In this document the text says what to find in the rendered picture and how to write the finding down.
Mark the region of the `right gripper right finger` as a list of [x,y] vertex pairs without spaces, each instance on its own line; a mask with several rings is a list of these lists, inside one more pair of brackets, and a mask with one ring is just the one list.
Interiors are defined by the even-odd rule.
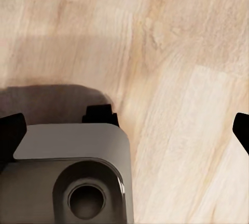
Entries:
[[249,155],[249,114],[237,113],[232,130]]

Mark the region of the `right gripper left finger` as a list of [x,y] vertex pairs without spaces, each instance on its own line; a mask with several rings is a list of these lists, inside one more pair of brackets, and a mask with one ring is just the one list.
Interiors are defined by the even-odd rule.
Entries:
[[0,118],[0,175],[27,132],[22,113]]

